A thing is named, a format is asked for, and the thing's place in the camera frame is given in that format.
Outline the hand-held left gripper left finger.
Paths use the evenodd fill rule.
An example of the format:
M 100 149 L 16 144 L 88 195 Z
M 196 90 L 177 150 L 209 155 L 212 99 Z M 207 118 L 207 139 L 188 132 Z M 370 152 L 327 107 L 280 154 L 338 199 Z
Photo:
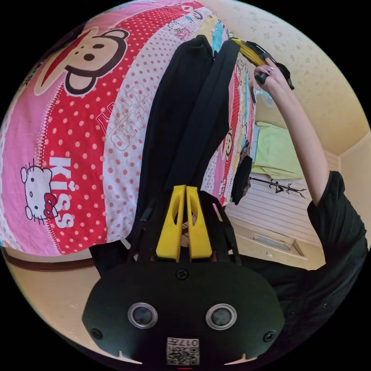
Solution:
M 186 186 L 177 185 L 173 188 L 162 231 L 156 248 L 160 259 L 179 259 Z

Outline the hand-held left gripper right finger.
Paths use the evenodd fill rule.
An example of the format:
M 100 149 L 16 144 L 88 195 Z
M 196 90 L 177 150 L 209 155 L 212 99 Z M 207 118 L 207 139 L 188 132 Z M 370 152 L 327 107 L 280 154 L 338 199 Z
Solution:
M 209 259 L 212 247 L 196 187 L 186 187 L 189 251 L 192 260 Z

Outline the person's right hand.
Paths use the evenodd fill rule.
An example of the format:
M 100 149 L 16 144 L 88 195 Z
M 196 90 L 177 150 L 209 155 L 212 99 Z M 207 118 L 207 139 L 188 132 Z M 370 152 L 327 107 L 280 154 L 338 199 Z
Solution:
M 291 92 L 291 89 L 284 78 L 283 74 L 276 66 L 276 64 L 270 59 L 265 59 L 265 65 L 257 66 L 254 70 L 254 76 L 259 74 L 266 74 L 264 83 L 258 82 L 259 86 L 263 90 L 267 91 L 272 97 L 275 97 L 278 93 Z

